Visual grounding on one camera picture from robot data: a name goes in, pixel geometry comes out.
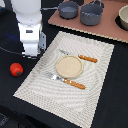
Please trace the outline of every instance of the metal fork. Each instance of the metal fork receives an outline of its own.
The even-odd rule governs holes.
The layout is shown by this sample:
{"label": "metal fork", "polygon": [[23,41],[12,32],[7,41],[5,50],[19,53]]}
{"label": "metal fork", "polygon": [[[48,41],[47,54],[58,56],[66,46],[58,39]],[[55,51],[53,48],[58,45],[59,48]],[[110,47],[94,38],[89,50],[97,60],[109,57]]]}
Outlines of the metal fork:
{"label": "metal fork", "polygon": [[71,81],[71,80],[68,80],[68,79],[64,79],[64,78],[60,78],[59,76],[57,75],[54,75],[50,72],[45,72],[44,75],[47,77],[47,78],[50,78],[52,80],[61,80],[63,81],[64,83],[67,83],[69,85],[72,85],[72,86],[75,86],[77,88],[80,88],[80,89],[85,89],[86,87],[82,84],[79,84],[79,83],[76,83],[74,81]]}

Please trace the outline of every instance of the beige plate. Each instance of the beige plate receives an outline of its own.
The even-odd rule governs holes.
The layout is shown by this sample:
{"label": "beige plate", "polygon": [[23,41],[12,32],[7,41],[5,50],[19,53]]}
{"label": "beige plate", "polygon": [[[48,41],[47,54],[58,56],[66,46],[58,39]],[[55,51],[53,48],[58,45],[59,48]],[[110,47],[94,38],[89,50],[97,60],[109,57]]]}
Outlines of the beige plate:
{"label": "beige plate", "polygon": [[57,61],[56,70],[64,78],[74,78],[82,73],[83,63],[76,56],[66,55]]}

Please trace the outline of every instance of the tomato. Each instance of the tomato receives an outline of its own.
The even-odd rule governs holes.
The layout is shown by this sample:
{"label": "tomato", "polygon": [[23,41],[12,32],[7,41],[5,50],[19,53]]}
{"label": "tomato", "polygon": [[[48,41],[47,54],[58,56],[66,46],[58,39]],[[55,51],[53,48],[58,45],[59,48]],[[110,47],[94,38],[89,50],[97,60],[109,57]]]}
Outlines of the tomato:
{"label": "tomato", "polygon": [[10,71],[13,76],[20,76],[23,73],[23,67],[19,63],[13,63],[10,66]]}

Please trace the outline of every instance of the placemat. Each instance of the placemat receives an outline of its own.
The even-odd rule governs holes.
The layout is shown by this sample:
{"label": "placemat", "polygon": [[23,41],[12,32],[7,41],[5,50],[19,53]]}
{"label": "placemat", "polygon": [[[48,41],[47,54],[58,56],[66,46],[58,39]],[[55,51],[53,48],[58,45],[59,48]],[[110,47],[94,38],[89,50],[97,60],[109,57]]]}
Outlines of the placemat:
{"label": "placemat", "polygon": [[[84,84],[85,90],[43,75],[45,71],[58,75],[55,64],[64,56],[58,49],[98,59],[97,63],[82,60],[83,73],[72,79]],[[112,44],[60,31],[14,96],[82,128],[90,128],[113,49]]]}

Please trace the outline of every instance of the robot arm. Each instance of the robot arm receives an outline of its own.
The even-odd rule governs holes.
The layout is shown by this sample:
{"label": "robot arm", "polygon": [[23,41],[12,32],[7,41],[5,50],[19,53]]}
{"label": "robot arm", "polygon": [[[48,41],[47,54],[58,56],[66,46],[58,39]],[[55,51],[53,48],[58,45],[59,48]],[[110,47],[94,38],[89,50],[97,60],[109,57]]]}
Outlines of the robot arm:
{"label": "robot arm", "polygon": [[40,54],[39,42],[42,31],[41,0],[2,0],[0,6],[15,12],[20,31],[20,41],[25,52],[22,54],[37,56]]}

